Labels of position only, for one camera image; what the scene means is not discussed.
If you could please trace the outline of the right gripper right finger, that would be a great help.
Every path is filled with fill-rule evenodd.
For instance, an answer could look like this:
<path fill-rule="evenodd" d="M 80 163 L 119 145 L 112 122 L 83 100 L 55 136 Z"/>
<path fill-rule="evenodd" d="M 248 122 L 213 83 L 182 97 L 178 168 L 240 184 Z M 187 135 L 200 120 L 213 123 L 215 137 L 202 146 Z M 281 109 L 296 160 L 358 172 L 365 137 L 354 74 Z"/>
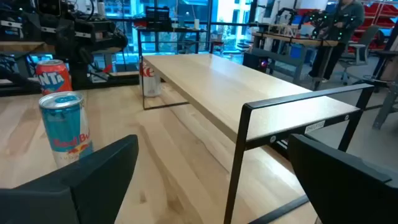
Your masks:
<path fill-rule="evenodd" d="M 301 134 L 289 160 L 322 223 L 397 223 L 397 173 Z"/>

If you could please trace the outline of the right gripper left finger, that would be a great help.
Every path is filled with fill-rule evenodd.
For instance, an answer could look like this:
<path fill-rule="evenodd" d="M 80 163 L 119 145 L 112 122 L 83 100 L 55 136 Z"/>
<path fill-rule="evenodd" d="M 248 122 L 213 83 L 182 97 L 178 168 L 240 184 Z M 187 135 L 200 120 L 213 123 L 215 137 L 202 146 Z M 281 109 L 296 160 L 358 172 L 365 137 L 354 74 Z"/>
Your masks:
<path fill-rule="evenodd" d="M 114 223 L 139 152 L 135 134 L 13 189 L 1 189 L 1 223 Z"/>

